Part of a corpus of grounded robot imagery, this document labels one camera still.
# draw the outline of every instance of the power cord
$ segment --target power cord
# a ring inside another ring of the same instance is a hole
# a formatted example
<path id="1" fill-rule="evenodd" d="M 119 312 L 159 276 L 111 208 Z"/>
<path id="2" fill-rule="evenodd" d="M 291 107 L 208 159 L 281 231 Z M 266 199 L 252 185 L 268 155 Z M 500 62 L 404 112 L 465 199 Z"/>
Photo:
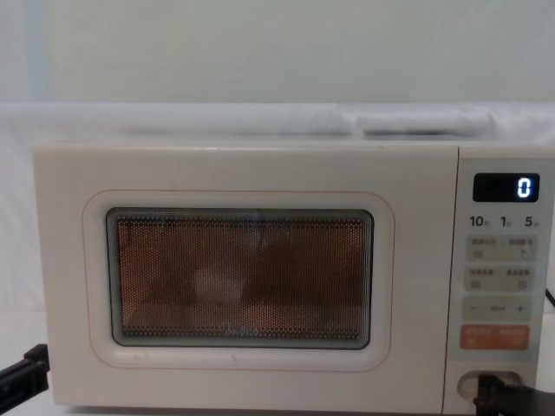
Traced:
<path id="1" fill-rule="evenodd" d="M 555 297 L 553 297 L 549 289 L 545 289 L 545 297 L 547 298 L 549 303 L 555 308 Z"/>
<path id="2" fill-rule="evenodd" d="M 0 414 L 48 390 L 49 349 L 39 344 L 27 351 L 23 360 L 0 371 Z"/>

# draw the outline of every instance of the white microwave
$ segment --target white microwave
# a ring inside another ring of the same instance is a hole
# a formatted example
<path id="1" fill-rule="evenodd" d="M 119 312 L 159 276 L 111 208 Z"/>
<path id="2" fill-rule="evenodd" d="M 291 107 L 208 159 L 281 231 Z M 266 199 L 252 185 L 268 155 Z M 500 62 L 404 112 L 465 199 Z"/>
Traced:
<path id="1" fill-rule="evenodd" d="M 36 149 L 56 402 L 471 414 L 478 374 L 534 386 L 555 148 L 266 139 Z"/>

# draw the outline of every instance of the white surface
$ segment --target white surface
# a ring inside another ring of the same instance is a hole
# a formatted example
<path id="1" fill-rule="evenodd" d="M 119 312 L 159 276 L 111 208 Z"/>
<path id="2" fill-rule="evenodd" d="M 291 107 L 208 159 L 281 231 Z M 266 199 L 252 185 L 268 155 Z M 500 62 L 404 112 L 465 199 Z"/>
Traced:
<path id="1" fill-rule="evenodd" d="M 9 366 L 19 361 L 23 353 L 39 342 L 46 342 L 46 322 L 43 312 L 2 312 L 0 311 L 0 368 Z M 537 388 L 543 391 L 555 393 L 555 315 L 544 315 L 544 327 L 539 350 L 539 368 Z M 75 383 L 79 383 L 79 371 L 75 370 Z M 159 416 L 186 414 L 202 416 L 221 416 L 229 413 L 219 412 L 186 412 L 183 410 L 168 409 L 124 409 L 124 408 L 82 408 L 55 405 L 52 399 L 52 390 L 48 390 L 23 405 L 13 409 L 7 416 L 58 416 L 58 415 L 81 415 L 81 416 Z M 244 412 L 232 413 L 234 415 L 245 414 Z M 272 416 L 275 413 L 254 412 L 253 415 Z"/>
<path id="2" fill-rule="evenodd" d="M 25 0 L 32 99 L 555 99 L 552 0 Z"/>
<path id="3" fill-rule="evenodd" d="M 31 148 L 55 140 L 106 140 L 186 133 L 451 131 L 476 139 L 555 142 L 555 106 L 140 105 L 0 106 L 0 310 L 42 309 Z M 555 289 L 555 273 L 548 284 Z"/>
<path id="4" fill-rule="evenodd" d="M 227 145 L 204 145 L 206 139 L 199 138 L 180 146 L 124 142 L 37 150 L 42 266 L 58 400 L 91 406 L 441 410 L 459 148 L 295 138 L 258 145 L 265 141 L 261 135 Z M 241 191 L 249 197 L 241 198 Z M 105 230 L 108 208 L 103 204 L 113 207 L 117 200 L 116 206 L 127 206 L 130 199 L 138 206 L 187 200 L 197 207 L 285 208 L 292 202 L 368 209 L 375 215 L 374 341 L 360 351 L 119 348 L 111 338 L 107 306 L 106 237 L 98 231 Z M 389 330 L 388 354 L 375 367 L 387 351 Z M 195 367 L 209 361 L 218 368 L 190 369 L 193 359 L 199 361 Z M 330 367 L 321 364 L 327 360 L 335 361 L 334 371 L 315 371 Z M 372 369 L 352 371 L 361 360 Z M 79 388 L 76 367 L 86 374 Z M 272 371 L 292 367 L 297 371 Z M 407 378 L 407 371 L 420 374 L 421 382 Z M 395 399 L 399 390 L 406 392 L 404 400 Z"/>

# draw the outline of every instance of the white wall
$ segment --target white wall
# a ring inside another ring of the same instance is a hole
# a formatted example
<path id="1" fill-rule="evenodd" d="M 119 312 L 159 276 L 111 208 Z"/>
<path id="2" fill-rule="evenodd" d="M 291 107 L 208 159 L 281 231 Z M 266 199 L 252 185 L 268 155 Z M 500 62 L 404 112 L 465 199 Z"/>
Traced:
<path id="1" fill-rule="evenodd" d="M 22 4 L 35 100 L 555 99 L 552 0 Z"/>
<path id="2" fill-rule="evenodd" d="M 23 9 L 18 0 L 0 1 L 0 101 L 28 96 Z"/>

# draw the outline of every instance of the microwave window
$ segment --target microwave window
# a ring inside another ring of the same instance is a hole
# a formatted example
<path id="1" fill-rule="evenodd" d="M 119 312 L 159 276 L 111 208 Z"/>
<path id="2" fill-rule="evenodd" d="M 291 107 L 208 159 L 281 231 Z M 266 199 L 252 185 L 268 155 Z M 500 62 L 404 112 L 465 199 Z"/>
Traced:
<path id="1" fill-rule="evenodd" d="M 122 346 L 369 343 L 367 211 L 114 208 L 107 233 Z"/>

